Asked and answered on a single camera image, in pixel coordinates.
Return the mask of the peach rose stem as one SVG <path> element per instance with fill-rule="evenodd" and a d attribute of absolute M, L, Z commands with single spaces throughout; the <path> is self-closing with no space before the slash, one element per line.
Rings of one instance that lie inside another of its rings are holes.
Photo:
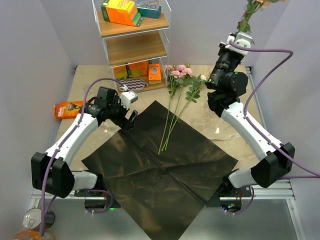
<path fill-rule="evenodd" d="M 241 16 L 240 21 L 237 24 L 237 32 L 251 33 L 250 19 L 258 12 L 262 11 L 270 4 L 286 2 L 285 0 L 247 0 L 246 6 L 244 7 L 244 13 Z"/>

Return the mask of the pink artificial flower bouquet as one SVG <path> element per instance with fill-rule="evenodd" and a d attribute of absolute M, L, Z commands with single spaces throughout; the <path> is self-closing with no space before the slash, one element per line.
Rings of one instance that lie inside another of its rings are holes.
<path fill-rule="evenodd" d="M 188 64 L 167 65 L 165 67 L 165 73 L 167 74 L 168 80 L 167 88 L 169 93 L 169 103 L 164 129 L 158 148 L 159 154 L 167 149 L 170 136 L 176 124 L 178 123 L 190 103 L 197 102 L 197 99 L 200 97 L 200 91 L 205 87 L 205 83 L 207 82 L 207 78 L 204 75 L 200 74 L 199 76 L 195 76 L 193 74 L 193 70 Z M 178 112 L 178 107 L 180 106 L 184 90 L 186 90 L 186 103 L 184 104 L 181 111 Z M 171 105 L 175 96 L 177 96 L 177 103 L 173 111 L 173 116 L 172 118 L 170 118 Z"/>

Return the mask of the black wrapping paper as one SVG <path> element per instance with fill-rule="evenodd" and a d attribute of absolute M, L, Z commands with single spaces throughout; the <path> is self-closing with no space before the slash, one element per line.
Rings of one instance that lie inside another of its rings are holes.
<path fill-rule="evenodd" d="M 237 164 L 182 120 L 159 151 L 172 116 L 154 101 L 82 161 L 153 240 L 179 239 Z"/>

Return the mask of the cream printed ribbon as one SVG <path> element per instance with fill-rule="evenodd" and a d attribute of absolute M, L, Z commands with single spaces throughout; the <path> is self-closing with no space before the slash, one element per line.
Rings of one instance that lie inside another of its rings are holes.
<path fill-rule="evenodd" d="M 209 140 L 214 142 L 225 142 L 240 138 L 241 135 L 234 128 L 217 127 L 214 134 L 208 137 Z"/>

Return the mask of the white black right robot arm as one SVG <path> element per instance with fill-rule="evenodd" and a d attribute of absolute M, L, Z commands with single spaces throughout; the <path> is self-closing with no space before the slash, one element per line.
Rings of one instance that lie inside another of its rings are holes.
<path fill-rule="evenodd" d="M 244 56 L 252 51 L 247 40 L 227 40 L 219 45 L 215 63 L 206 87 L 208 106 L 218 117 L 229 123 L 251 147 L 258 163 L 250 168 L 236 169 L 223 178 L 223 192 L 235 196 L 242 187 L 259 185 L 268 188 L 292 170 L 295 148 L 283 144 L 263 128 L 247 111 L 240 96 L 247 92 L 249 78 L 236 71 Z"/>

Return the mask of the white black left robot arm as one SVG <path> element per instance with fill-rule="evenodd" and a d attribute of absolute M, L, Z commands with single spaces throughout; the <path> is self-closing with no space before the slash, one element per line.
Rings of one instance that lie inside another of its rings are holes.
<path fill-rule="evenodd" d="M 33 188 L 60 198 L 84 189 L 92 196 L 99 196 L 104 184 L 96 174 L 87 170 L 71 171 L 72 160 L 85 140 L 106 120 L 122 130 L 132 129 L 138 112 L 134 110 L 129 118 L 126 115 L 131 104 L 137 100 L 138 95 L 133 91 L 118 94 L 114 89 L 100 87 L 97 95 L 79 109 L 74 122 L 62 137 L 45 153 L 36 152 L 32 156 Z"/>

